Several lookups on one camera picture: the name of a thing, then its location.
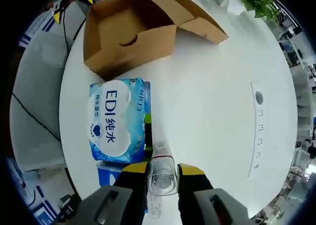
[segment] small hole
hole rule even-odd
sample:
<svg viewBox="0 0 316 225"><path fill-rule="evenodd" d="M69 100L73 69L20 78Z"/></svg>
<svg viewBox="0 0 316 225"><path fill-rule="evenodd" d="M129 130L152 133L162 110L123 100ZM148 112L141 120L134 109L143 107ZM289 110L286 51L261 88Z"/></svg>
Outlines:
<svg viewBox="0 0 316 225"><path fill-rule="evenodd" d="M262 103L263 103L263 96L262 96L262 94L261 94L261 92L259 92L259 91L256 91L256 101L257 101L257 103L259 104L259 105L262 105Z"/></svg>

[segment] green plant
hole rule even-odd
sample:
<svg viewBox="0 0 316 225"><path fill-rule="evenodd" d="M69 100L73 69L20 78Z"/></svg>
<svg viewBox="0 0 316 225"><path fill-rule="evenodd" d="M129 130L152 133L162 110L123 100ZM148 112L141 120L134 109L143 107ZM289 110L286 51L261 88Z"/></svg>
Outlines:
<svg viewBox="0 0 316 225"><path fill-rule="evenodd" d="M255 17L266 16L267 21L279 22L279 13L273 0L241 0L248 11L255 10Z"/></svg>

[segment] white round table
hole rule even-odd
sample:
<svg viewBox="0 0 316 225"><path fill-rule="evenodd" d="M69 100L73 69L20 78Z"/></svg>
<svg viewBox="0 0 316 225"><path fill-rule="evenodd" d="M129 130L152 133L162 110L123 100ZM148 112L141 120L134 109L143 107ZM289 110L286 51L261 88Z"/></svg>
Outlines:
<svg viewBox="0 0 316 225"><path fill-rule="evenodd" d="M248 208L252 217L281 190L297 134L295 90L289 67L272 32L249 13L234 16L208 0L193 0L229 38L219 45L178 31L171 56L118 78L151 82L153 141L168 141L175 162L197 166L212 185ZM102 79L83 63L84 26L71 49L60 93L60 135L72 181L82 199L100 185L87 125L89 86ZM255 114L251 83L264 92L265 152L248 178ZM145 224L181 224L178 196L162 199L162 218Z"/></svg>

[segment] box lid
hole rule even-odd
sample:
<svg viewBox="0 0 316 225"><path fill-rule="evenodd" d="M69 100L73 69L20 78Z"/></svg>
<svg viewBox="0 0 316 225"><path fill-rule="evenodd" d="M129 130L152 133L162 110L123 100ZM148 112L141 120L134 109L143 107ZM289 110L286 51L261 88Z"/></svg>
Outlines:
<svg viewBox="0 0 316 225"><path fill-rule="evenodd" d="M191 0L151 0L181 29L193 32L216 44L228 38L223 29Z"/></svg>

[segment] clear glass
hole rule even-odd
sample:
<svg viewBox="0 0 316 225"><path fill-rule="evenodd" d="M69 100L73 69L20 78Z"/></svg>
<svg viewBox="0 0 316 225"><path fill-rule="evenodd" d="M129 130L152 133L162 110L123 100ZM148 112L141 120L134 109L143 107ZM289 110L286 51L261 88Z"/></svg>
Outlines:
<svg viewBox="0 0 316 225"><path fill-rule="evenodd" d="M178 192L177 174L172 157L158 157L151 160L148 191L156 196L172 195Z"/></svg>

